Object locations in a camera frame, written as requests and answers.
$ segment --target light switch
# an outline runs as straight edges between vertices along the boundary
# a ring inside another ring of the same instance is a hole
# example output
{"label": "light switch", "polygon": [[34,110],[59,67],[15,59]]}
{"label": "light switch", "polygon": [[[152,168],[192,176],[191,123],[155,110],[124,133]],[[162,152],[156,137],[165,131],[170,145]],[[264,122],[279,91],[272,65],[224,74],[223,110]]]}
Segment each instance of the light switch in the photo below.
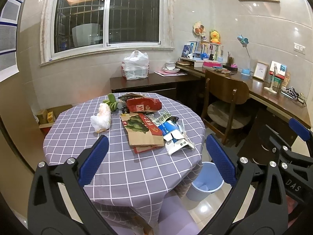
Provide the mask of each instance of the light switch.
{"label": "light switch", "polygon": [[299,51],[299,50],[300,50],[299,44],[295,43],[295,48],[294,48],[294,50],[296,50],[296,51]]}
{"label": "light switch", "polygon": [[294,51],[297,51],[299,53],[305,54],[306,48],[300,44],[294,43]]}

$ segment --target yellow duck toy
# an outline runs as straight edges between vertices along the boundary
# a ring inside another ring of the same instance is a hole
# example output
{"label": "yellow duck toy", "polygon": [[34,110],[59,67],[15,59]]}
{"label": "yellow duck toy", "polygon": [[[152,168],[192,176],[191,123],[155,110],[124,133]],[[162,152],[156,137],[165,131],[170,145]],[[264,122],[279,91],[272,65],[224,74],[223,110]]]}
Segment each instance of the yellow duck toy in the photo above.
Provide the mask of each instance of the yellow duck toy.
{"label": "yellow duck toy", "polygon": [[221,44],[219,41],[219,33],[217,31],[212,31],[211,34],[211,43]]}

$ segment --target trash can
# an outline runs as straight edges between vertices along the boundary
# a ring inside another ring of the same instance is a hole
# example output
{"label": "trash can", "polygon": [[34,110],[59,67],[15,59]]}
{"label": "trash can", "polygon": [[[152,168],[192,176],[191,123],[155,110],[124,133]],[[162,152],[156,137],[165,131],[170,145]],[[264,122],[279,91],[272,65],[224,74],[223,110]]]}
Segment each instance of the trash can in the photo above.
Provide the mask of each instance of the trash can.
{"label": "trash can", "polygon": [[223,183],[224,180],[216,165],[211,162],[203,162],[202,170],[192,182],[186,196],[192,201],[200,202],[220,189]]}

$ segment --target glass pane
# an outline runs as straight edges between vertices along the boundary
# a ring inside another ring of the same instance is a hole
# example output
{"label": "glass pane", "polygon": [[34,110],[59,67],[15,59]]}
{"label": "glass pane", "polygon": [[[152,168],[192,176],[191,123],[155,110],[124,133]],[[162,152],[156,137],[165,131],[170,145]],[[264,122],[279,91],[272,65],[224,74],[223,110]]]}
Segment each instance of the glass pane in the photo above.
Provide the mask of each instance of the glass pane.
{"label": "glass pane", "polygon": [[159,42],[160,0],[111,0],[109,43]]}
{"label": "glass pane", "polygon": [[103,43],[104,0],[58,0],[54,52]]}

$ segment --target plate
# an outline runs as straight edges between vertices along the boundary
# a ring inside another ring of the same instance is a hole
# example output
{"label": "plate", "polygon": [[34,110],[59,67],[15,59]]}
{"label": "plate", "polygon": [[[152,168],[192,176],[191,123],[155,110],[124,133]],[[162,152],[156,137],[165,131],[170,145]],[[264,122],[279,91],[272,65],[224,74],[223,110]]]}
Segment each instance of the plate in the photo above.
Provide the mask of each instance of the plate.
{"label": "plate", "polygon": [[167,72],[167,73],[177,73],[180,71],[179,68],[174,68],[173,70],[169,70],[168,68],[163,68],[162,70]]}

